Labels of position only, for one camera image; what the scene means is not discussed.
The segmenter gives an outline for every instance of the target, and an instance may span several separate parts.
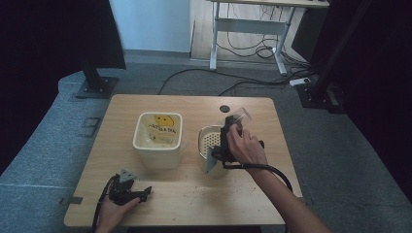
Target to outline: white wall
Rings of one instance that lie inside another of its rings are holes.
[[[190,51],[190,0],[110,0],[124,50]]]

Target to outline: table leg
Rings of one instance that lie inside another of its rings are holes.
[[[276,63],[278,64],[279,72],[282,76],[285,76],[288,72],[285,68],[285,64],[283,62],[283,58],[281,56],[282,47],[285,43],[286,37],[288,35],[289,28],[291,27],[291,22],[294,14],[294,7],[291,7],[291,12],[289,14],[288,20],[285,22],[285,27],[283,29],[282,35],[280,37],[280,41],[276,48],[273,48],[273,53],[275,56]]]
[[[215,20],[213,23],[213,42],[212,42],[212,48],[210,51],[210,69],[211,70],[216,70],[216,63],[217,63],[217,56],[218,56],[218,47],[217,47],[217,42],[218,42],[218,23],[219,23],[219,9],[221,4],[218,2],[216,3],[216,11],[215,11]]]

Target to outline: wooden tabletop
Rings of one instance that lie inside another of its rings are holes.
[[[220,111],[221,105],[231,109]],[[64,223],[91,226],[97,200],[107,181],[121,169],[137,176],[133,190],[153,187],[148,201],[141,203],[121,223],[127,226],[282,224],[282,218],[247,172],[233,170],[213,179],[198,165],[199,131],[216,125],[244,107],[251,115],[248,128],[265,143],[270,165],[291,181],[301,197],[291,156],[273,101],[269,98],[203,97],[161,95],[115,95],[102,121],[86,166],[74,193],[83,198],[71,204]],[[139,115],[144,112],[178,113],[183,117],[182,162],[176,169],[145,168],[132,147]]]
[[[299,7],[299,8],[327,8],[327,1],[319,0],[209,0],[211,2],[220,3],[237,3],[237,4],[252,4],[252,5],[272,5],[283,7]]]

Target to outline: human hand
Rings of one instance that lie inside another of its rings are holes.
[[[123,206],[118,206],[109,199],[108,194],[106,194],[100,209],[96,233],[112,232],[119,225],[124,215],[140,203],[140,198],[137,197]]]
[[[263,147],[256,136],[251,137],[249,130],[244,129],[242,137],[238,133],[239,126],[233,124],[226,137],[230,152],[241,164],[267,164]]]

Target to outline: gray carpet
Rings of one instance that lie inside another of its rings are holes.
[[[105,69],[100,74],[120,78],[114,94],[157,94],[170,75],[191,68],[207,69],[127,63],[126,71]],[[282,79],[270,69],[219,71],[265,81]],[[60,81],[49,112],[0,178],[0,232],[88,231],[66,227],[63,219],[109,100],[76,99],[83,81],[83,73]],[[235,82],[190,71],[171,79],[161,94],[218,95]],[[226,95],[274,100],[306,203],[334,232],[412,232],[411,204],[347,116],[301,108],[297,92],[288,85],[249,85]],[[283,230],[261,227],[262,232]]]

